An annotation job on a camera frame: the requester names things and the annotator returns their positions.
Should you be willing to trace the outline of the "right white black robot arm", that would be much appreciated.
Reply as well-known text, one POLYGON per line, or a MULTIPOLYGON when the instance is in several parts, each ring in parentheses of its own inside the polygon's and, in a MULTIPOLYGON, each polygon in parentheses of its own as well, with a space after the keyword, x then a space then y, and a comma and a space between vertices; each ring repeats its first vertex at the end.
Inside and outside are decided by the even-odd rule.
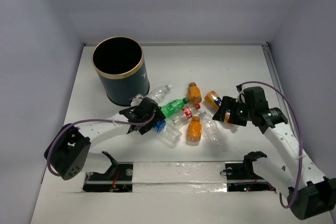
POLYGON ((238 97, 224 96, 213 120, 246 126, 251 122, 275 147, 285 163, 275 165, 262 151, 250 152, 240 163, 226 165, 229 181, 263 179, 279 193, 284 208, 305 220, 335 208, 335 179, 328 178, 303 150, 300 134, 291 130, 279 108, 270 108, 261 87, 237 86, 238 97))

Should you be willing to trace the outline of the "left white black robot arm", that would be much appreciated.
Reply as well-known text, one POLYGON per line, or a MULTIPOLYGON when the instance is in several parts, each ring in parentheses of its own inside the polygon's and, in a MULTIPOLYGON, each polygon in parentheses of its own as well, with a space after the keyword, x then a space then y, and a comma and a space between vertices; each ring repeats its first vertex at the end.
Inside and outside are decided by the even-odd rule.
POLYGON ((120 110, 108 119, 86 119, 64 125, 44 153, 51 174, 70 180, 85 166, 89 150, 116 136, 132 132, 141 135, 166 119, 152 99, 120 110))

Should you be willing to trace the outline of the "clear plastic bottle white cap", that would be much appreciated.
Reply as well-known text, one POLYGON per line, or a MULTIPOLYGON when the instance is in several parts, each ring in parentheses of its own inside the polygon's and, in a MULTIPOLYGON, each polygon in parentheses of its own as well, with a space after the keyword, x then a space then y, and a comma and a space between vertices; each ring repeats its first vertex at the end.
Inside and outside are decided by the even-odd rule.
POLYGON ((171 91, 171 89, 172 89, 172 86, 170 84, 158 87, 152 90, 151 92, 149 92, 146 95, 146 98, 149 98, 155 101, 156 103, 159 103, 161 100, 163 100, 166 97, 166 95, 171 91))

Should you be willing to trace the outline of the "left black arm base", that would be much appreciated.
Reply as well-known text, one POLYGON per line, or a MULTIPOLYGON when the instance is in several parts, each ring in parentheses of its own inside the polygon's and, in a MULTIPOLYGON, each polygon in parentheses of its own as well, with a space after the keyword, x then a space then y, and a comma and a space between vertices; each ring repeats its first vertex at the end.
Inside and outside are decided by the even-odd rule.
POLYGON ((131 193, 132 176, 133 163, 119 163, 112 175, 86 173, 82 189, 87 193, 131 193))

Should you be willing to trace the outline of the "clear bottle blue label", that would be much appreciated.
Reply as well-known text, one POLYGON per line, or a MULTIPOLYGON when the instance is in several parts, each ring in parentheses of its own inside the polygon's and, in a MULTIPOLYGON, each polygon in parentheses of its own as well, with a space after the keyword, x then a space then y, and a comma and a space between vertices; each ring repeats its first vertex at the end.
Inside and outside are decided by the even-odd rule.
POLYGON ((152 127, 152 131, 157 133, 165 141, 165 144, 171 148, 175 148, 182 137, 180 130, 166 120, 152 127))

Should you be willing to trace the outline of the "large orange bottle blue label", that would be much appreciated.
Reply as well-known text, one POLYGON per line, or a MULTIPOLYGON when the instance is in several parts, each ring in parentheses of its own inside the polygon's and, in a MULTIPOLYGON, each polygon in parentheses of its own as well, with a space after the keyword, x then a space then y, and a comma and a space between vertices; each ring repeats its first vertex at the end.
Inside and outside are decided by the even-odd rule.
MULTIPOLYGON (((212 108, 213 111, 218 111, 222 99, 219 97, 219 95, 215 91, 210 91, 205 97, 204 97, 205 103, 207 104, 208 107, 212 108)), ((228 122, 230 116, 230 110, 227 110, 225 113, 225 118, 224 118, 224 127, 226 129, 229 129, 231 132, 236 132, 239 128, 239 125, 233 125, 228 122)))

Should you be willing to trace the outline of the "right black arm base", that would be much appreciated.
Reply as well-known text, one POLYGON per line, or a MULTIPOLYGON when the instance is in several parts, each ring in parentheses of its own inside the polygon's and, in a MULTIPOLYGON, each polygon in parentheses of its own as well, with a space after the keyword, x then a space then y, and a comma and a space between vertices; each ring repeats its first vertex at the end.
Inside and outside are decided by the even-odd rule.
POLYGON ((226 178, 228 192, 276 191, 263 178, 244 171, 242 162, 226 163, 220 175, 226 178))

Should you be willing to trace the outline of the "clear plastic bottle unlabelled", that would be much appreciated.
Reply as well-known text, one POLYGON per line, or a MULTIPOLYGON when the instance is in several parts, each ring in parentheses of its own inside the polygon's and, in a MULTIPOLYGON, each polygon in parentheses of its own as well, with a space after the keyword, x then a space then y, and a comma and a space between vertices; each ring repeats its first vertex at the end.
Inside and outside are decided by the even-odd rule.
POLYGON ((199 116, 210 149, 214 153, 223 152, 226 147, 226 136, 219 130, 212 116, 200 109, 199 116))

